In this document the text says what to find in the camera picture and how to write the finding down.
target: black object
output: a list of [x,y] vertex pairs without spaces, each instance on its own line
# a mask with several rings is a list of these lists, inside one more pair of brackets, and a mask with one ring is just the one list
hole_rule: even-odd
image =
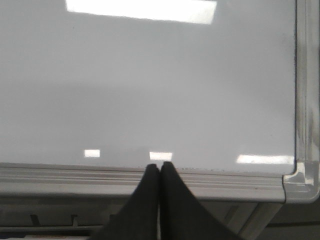
[[241,240],[198,202],[171,162],[160,173],[160,226],[162,240]]
[[148,165],[126,205],[89,240],[156,240],[159,178],[157,166]]

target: whiteboard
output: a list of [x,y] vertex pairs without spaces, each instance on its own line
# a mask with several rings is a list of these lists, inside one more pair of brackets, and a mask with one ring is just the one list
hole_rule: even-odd
[[0,1],[0,162],[293,172],[294,0],[122,2]]

